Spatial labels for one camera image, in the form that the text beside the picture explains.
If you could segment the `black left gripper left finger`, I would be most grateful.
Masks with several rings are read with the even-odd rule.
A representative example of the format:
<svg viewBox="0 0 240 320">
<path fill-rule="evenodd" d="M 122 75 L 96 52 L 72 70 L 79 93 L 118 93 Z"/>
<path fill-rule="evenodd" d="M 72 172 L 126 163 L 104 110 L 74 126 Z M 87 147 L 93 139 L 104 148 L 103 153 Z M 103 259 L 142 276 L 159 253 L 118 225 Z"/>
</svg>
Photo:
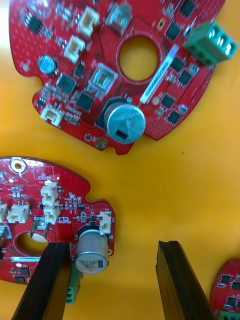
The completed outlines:
<svg viewBox="0 0 240 320">
<path fill-rule="evenodd" d="M 12 319 L 63 319 L 71 272 L 69 245 L 50 243 L 45 248 Z"/>
</svg>

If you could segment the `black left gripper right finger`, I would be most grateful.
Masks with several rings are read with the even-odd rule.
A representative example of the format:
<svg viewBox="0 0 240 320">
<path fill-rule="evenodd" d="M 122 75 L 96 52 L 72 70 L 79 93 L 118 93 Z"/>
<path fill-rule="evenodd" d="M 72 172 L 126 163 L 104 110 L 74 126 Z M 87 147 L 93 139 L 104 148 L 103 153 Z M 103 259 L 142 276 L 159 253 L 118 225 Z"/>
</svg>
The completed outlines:
<svg viewBox="0 0 240 320">
<path fill-rule="evenodd" d="M 158 242 L 156 275 L 166 320 L 216 318 L 178 241 Z"/>
</svg>

